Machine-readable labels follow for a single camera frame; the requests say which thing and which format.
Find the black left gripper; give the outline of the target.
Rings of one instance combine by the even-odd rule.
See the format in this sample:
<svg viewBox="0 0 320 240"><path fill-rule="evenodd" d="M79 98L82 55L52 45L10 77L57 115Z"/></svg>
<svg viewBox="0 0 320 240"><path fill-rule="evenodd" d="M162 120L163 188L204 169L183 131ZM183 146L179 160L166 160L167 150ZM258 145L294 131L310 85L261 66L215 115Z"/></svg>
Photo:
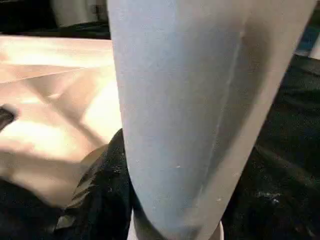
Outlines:
<svg viewBox="0 0 320 240"><path fill-rule="evenodd" d="M19 116L19 112L16 108L3 104L0 106L0 130L2 131L6 126L13 123L17 117Z"/></svg>

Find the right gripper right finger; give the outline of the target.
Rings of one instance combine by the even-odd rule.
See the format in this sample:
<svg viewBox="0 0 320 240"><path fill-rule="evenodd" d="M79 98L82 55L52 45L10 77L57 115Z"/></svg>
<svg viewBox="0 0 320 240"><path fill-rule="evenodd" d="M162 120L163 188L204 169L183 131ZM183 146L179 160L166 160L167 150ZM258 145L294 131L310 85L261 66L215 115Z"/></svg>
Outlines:
<svg viewBox="0 0 320 240"><path fill-rule="evenodd" d="M318 240L320 180L254 149L222 216L226 240Z"/></svg>

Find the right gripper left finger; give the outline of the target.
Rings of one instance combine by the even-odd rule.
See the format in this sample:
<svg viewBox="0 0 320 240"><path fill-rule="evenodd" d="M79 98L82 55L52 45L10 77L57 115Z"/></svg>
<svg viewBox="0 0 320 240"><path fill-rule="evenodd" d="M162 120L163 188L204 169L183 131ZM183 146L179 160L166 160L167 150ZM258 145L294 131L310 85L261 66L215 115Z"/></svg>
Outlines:
<svg viewBox="0 0 320 240"><path fill-rule="evenodd" d="M133 209L123 131L79 181L54 229L58 240L125 240Z"/></svg>

